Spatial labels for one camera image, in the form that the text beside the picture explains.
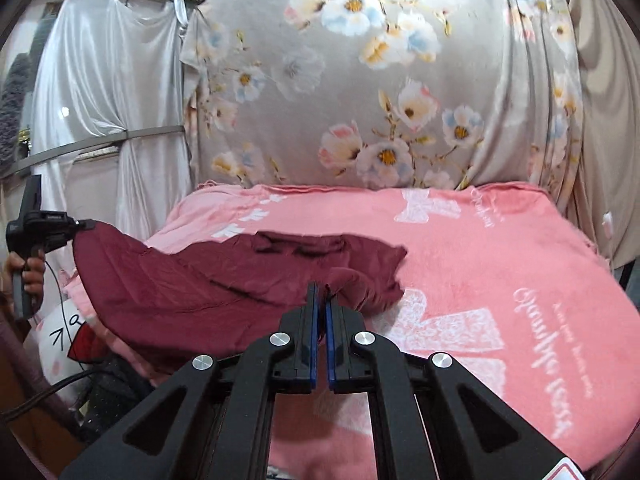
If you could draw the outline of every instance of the metal bolt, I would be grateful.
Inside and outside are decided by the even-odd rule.
[[[445,354],[444,352],[435,354],[431,358],[431,361],[433,361],[433,364],[435,364],[438,368],[449,368],[453,364],[452,357],[449,354]]]
[[[274,346],[288,345],[289,341],[291,341],[289,334],[284,332],[276,332],[275,334],[271,334],[269,338],[269,342]]]
[[[213,359],[208,355],[199,355],[191,364],[196,370],[206,370],[213,366]]]
[[[359,345],[370,345],[376,340],[376,336],[374,336],[371,332],[358,332],[356,334],[356,343]]]

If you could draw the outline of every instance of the pink blanket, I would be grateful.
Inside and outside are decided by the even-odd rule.
[[[640,316],[542,190],[207,186],[148,244],[173,253],[257,230],[407,247],[404,297],[370,328],[406,352],[450,352],[582,468],[640,417]],[[67,291],[112,348],[154,377],[101,326],[78,279]],[[321,381],[312,396],[278,398],[270,463],[301,480],[374,479],[370,432],[366,395],[334,396]]]

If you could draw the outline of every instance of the white sticker with red border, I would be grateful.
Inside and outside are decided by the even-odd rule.
[[[571,460],[564,457],[542,480],[584,480],[584,476]]]

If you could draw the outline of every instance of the triangular cutout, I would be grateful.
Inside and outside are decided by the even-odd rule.
[[[495,413],[475,391],[468,386],[459,386],[458,393],[484,452],[498,451],[518,440],[518,432]]]
[[[127,432],[125,444],[149,455],[159,455],[186,395],[186,388],[178,388],[165,397],[156,409],[147,413]]]

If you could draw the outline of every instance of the maroon shirt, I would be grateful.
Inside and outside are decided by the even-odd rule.
[[[148,248],[98,222],[78,233],[74,256],[102,323],[157,369],[197,354],[224,358],[275,332],[306,301],[309,282],[340,304],[378,314],[402,297],[403,247],[356,235],[241,234],[177,254]]]

